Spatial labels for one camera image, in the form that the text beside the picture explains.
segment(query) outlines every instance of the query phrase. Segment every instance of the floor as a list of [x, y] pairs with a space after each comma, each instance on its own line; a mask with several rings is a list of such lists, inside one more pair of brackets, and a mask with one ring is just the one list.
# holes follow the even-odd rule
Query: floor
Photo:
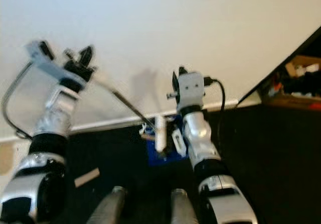
[[[213, 142], [262, 223], [321, 223], [321, 113], [254, 106], [225, 112], [217, 143], [217, 113], [207, 114]], [[86, 223], [115, 185], [129, 189], [120, 224], [170, 223], [170, 192], [184, 188], [200, 217], [188, 160], [148, 167], [139, 127], [78, 134], [68, 146], [68, 197], [54, 223]], [[74, 179], [98, 167], [79, 188]]]

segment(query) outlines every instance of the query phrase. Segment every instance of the white cylinder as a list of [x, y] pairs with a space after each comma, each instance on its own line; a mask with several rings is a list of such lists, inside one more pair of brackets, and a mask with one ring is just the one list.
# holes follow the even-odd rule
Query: white cylinder
[[155, 149], [161, 153], [166, 147], [166, 119], [164, 116], [155, 117], [156, 133], [155, 133]]

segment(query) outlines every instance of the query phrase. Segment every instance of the white wall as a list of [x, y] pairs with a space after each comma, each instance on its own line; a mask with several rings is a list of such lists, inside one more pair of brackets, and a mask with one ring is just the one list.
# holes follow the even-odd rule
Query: white wall
[[[219, 78], [235, 103], [321, 24], [321, 0], [1, 0], [0, 95], [28, 61], [24, 45], [46, 39], [56, 53], [94, 44], [92, 62], [140, 110], [175, 108], [167, 101], [179, 65]], [[11, 103], [31, 129], [54, 81], [33, 71]], [[219, 90], [205, 103], [219, 104]], [[90, 84], [77, 125], [133, 114]], [[0, 119], [0, 138], [12, 130]]]

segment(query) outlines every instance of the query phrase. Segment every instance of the black floor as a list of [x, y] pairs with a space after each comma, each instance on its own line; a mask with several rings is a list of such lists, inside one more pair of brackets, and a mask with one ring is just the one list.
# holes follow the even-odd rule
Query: black floor
[[[209, 121], [216, 141], [217, 114]], [[226, 111], [221, 151], [262, 223], [321, 223], [321, 113], [255, 106]], [[170, 223], [170, 192], [184, 188], [200, 213], [189, 160], [148, 167], [139, 127], [80, 134], [68, 146], [68, 197], [55, 223], [86, 223], [113, 186], [131, 191], [120, 224]], [[75, 188], [98, 167], [100, 176]]]

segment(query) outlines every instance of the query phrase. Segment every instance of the robotic arm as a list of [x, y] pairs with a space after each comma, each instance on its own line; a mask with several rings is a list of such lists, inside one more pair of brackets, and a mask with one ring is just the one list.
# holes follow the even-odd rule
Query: robotic arm
[[201, 109], [205, 86], [213, 80], [198, 72], [179, 69], [179, 77], [173, 73], [177, 112], [183, 117], [183, 135], [188, 142], [188, 153], [198, 181], [199, 193], [206, 202], [205, 219], [208, 223], [257, 224], [252, 207], [236, 185], [211, 141], [211, 127], [204, 120]]
[[32, 64], [59, 79], [59, 84], [38, 120], [28, 155], [18, 165], [0, 198], [0, 218], [7, 223], [47, 222], [63, 208], [70, 120], [78, 93], [94, 71], [88, 67], [92, 57], [90, 46], [79, 53], [78, 60], [69, 55], [63, 69], [52, 62], [54, 57], [44, 42], [32, 42], [28, 51]]

